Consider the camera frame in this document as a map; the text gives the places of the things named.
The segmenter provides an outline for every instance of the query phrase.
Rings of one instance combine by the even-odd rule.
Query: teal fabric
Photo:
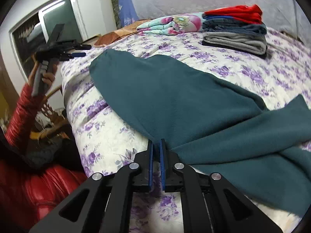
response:
[[[95,86],[135,130],[181,161],[219,172],[249,197],[303,216],[311,203],[311,111],[298,95],[269,111],[263,100],[164,55],[108,49],[90,66]]]

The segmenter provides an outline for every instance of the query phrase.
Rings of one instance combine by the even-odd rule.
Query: folded clothes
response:
[[[142,33],[153,33],[162,35],[177,35],[185,32],[203,31],[203,12],[192,14],[180,14],[154,19],[138,26],[136,29]]]
[[[208,19],[209,15],[217,16],[231,16],[237,20],[243,21],[245,23],[256,23],[262,24],[261,16],[262,11],[257,4],[249,7],[245,5],[239,5],[235,7],[221,8],[216,10],[210,10],[204,12],[204,19]]]
[[[255,55],[261,59],[265,59],[267,58],[267,51],[262,54],[262,55],[259,55],[259,54],[255,54],[255,53],[252,53],[252,52],[249,52],[249,51],[245,51],[245,50],[240,50],[238,48],[234,48],[234,47],[231,47],[231,46],[224,46],[224,45],[217,45],[217,44],[212,44],[212,43],[208,43],[208,42],[205,42],[204,40],[202,41],[202,45],[203,46],[211,46],[211,47],[218,47],[218,48],[225,48],[225,49],[231,49],[231,50],[235,50],[235,51],[242,51],[242,52],[246,52],[246,53],[249,53],[249,54],[252,54],[252,55]]]
[[[243,21],[237,20],[233,17],[211,17],[203,22],[203,30],[207,32],[234,32],[245,33],[255,36],[264,36],[267,34],[267,28],[265,24],[249,24]]]
[[[250,53],[265,54],[267,42],[265,36],[254,36],[234,32],[206,32],[203,41],[211,44],[234,47]]]

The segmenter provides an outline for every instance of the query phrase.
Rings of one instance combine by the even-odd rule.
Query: window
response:
[[[34,67],[31,56],[40,45],[47,43],[56,24],[65,24],[60,41],[76,39],[81,43],[87,39],[79,13],[76,0],[57,0],[38,9],[37,13],[13,31],[16,53],[26,77]]]

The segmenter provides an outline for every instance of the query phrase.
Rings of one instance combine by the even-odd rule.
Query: person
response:
[[[32,97],[38,63],[24,85],[7,132],[0,129],[0,228],[13,227],[28,231],[74,189],[86,180],[83,171],[68,170],[52,163],[33,169],[24,156],[31,128],[44,95]],[[52,86],[57,64],[52,73],[45,73],[43,82]]]

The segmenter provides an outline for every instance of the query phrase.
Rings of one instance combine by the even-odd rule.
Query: bed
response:
[[[133,162],[136,153],[146,150],[148,142],[118,117],[89,75],[92,60],[107,48],[136,57],[171,56],[260,95],[269,109],[282,108],[298,94],[311,108],[311,51],[302,43],[268,28],[267,58],[263,60],[240,51],[203,46],[202,35],[131,35],[106,47],[93,47],[85,57],[62,64],[64,103],[87,176],[117,172]],[[304,143],[301,149],[311,152],[311,143]],[[153,190],[133,196],[129,232],[183,232],[180,195],[161,191],[159,166],[154,168]],[[289,212],[254,203],[283,232],[292,232],[300,221]]]

